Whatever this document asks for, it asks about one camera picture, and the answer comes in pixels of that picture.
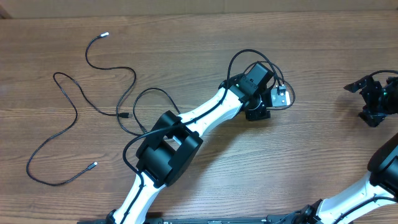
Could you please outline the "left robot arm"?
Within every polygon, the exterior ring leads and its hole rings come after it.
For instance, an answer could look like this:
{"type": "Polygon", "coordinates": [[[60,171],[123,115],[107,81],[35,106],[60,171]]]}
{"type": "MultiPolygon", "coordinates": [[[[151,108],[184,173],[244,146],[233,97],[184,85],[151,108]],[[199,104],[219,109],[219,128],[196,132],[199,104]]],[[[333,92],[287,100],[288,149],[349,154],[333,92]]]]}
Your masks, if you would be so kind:
{"type": "Polygon", "coordinates": [[[203,144],[204,134],[240,112],[248,121],[269,118],[272,102],[267,83],[277,79],[276,70],[271,62],[255,62],[248,72],[224,81],[216,95],[196,109],[180,115],[165,112],[143,135],[136,152],[133,186],[123,204],[110,212],[105,222],[144,223],[159,192],[186,171],[203,144]]]}

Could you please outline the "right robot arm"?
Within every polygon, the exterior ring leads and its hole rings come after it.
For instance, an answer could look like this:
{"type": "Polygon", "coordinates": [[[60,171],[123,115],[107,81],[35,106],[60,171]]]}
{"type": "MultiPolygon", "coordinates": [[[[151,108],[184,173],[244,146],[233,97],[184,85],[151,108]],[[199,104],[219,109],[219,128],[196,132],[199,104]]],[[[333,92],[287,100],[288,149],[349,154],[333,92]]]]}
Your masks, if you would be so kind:
{"type": "MultiPolygon", "coordinates": [[[[389,114],[397,113],[397,77],[386,85],[366,75],[345,86],[359,92],[365,101],[358,116],[376,127],[389,114]]],[[[383,144],[368,162],[367,172],[356,183],[333,196],[307,205],[294,214],[292,223],[352,223],[379,207],[397,203],[397,135],[383,144]]]]}

